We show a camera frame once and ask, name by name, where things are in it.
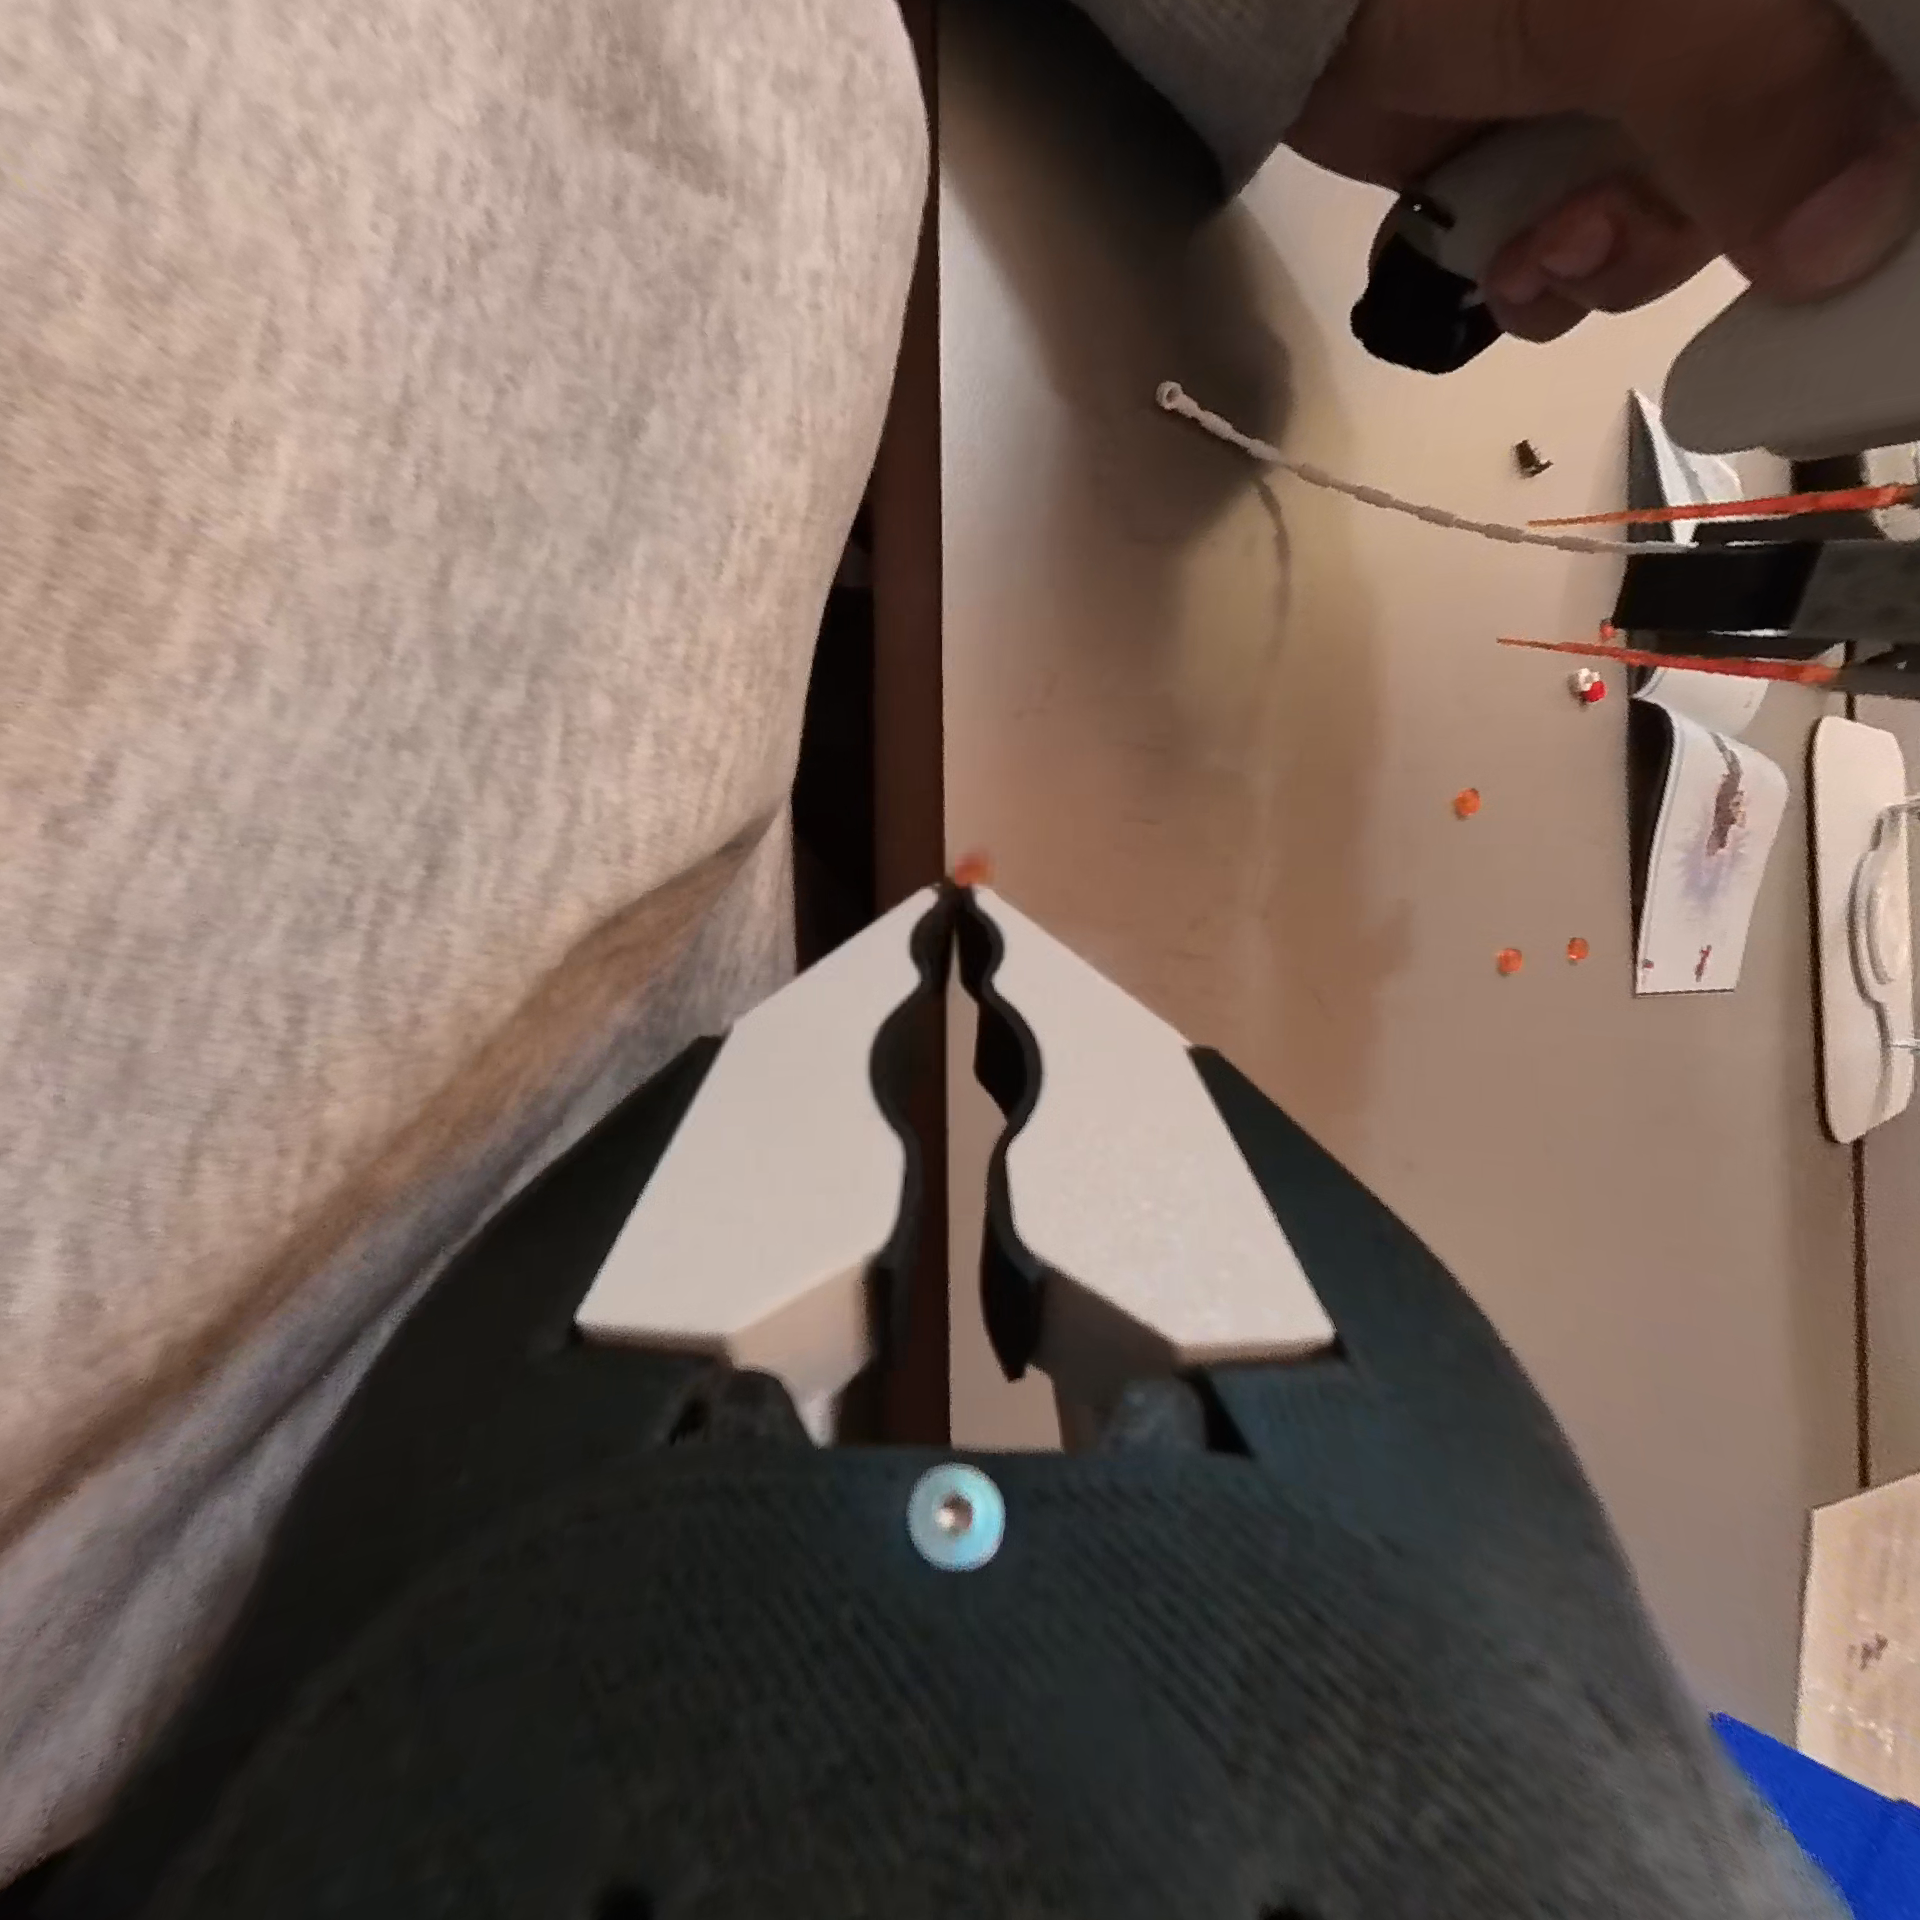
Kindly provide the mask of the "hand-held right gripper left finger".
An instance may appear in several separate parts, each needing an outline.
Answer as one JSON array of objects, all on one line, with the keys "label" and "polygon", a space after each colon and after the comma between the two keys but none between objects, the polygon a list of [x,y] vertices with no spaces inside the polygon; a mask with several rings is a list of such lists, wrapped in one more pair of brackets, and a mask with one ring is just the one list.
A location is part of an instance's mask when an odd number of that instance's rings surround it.
[{"label": "hand-held right gripper left finger", "polygon": [[910,1099],[951,909],[948,887],[910,895],[734,1022],[589,1283],[589,1342],[767,1377],[814,1444],[840,1442],[910,1326]]}]

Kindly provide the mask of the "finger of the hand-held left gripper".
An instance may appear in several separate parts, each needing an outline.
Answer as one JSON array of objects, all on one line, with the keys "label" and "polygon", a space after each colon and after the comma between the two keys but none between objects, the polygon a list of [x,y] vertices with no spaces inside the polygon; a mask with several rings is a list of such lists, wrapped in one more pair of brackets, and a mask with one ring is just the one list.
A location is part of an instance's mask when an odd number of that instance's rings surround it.
[{"label": "finger of the hand-held left gripper", "polygon": [[1746,293],[1675,359],[1667,436],[1695,454],[1852,457],[1918,438],[1918,273],[1881,271],[1828,301]]}]

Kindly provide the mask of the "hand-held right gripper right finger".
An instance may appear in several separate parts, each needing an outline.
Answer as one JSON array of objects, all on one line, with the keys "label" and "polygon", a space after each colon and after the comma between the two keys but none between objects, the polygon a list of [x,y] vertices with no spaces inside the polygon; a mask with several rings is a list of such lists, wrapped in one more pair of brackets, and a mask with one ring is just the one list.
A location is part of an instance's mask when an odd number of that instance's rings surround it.
[{"label": "hand-held right gripper right finger", "polygon": [[1134,1389],[1293,1365],[1336,1332],[1193,1044],[989,887],[953,897],[987,1165],[981,1309],[1010,1381],[1042,1375],[1067,1452]]}]

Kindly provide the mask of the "lego motorcycle model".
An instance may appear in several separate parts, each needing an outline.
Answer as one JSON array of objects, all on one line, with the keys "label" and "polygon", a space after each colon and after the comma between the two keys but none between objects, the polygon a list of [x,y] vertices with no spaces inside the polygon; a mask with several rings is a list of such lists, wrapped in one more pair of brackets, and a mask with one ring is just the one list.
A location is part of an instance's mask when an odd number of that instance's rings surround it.
[{"label": "lego motorcycle model", "polygon": [[1501,648],[1757,685],[1916,703],[1918,548],[1885,538],[1734,544],[1616,542],[1573,522],[1510,526],[1457,516],[1287,457],[1165,381],[1155,404],[1250,461],[1373,512],[1506,548],[1620,563],[1597,640],[1503,636]]}]

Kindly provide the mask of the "person's left forearm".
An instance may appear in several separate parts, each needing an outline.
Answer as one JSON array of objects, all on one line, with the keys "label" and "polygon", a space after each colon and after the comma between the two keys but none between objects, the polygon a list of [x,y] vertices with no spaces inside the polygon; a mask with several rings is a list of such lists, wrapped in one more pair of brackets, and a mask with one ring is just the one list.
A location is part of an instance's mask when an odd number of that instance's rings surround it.
[{"label": "person's left forearm", "polygon": [[1357,2],[1077,2],[1212,157],[1232,201],[1287,144]]}]

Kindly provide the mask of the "lego instruction booklet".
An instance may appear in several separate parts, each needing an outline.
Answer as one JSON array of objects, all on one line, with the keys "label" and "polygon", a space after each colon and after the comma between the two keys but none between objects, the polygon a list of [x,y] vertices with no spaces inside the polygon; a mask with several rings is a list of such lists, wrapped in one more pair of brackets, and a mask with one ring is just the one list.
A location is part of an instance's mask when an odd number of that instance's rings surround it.
[{"label": "lego instruction booklet", "polygon": [[1767,685],[1636,667],[1626,689],[1634,995],[1732,993],[1789,805],[1744,738]]}]

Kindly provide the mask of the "person's left hand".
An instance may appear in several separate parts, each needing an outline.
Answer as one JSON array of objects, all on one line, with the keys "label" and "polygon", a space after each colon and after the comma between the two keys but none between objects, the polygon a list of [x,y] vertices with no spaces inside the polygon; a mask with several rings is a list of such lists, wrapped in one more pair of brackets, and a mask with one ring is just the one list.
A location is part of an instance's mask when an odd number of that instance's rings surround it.
[{"label": "person's left hand", "polygon": [[1550,342],[1726,259],[1771,301],[1871,275],[1916,228],[1916,108],[1822,2],[1369,2],[1289,148],[1406,189],[1477,134],[1559,114],[1618,132],[1620,175],[1489,267],[1501,330]]}]

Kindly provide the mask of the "printed paper sheet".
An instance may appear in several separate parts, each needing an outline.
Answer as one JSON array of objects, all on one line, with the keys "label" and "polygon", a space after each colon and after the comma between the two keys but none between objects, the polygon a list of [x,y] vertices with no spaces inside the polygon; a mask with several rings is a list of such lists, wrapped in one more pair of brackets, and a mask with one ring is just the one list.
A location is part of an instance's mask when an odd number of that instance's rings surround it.
[{"label": "printed paper sheet", "polygon": [[1797,1750],[1916,1803],[1916,1475],[1812,1511],[1799,1648]]}]

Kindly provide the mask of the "blue plastic bin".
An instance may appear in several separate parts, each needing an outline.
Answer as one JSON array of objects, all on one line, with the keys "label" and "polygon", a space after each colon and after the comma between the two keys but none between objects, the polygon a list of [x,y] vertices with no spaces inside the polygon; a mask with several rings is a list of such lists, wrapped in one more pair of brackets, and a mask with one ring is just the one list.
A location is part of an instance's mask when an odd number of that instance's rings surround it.
[{"label": "blue plastic bin", "polygon": [[1856,1919],[1918,1917],[1918,1807],[1805,1758],[1730,1715],[1712,1728]]}]

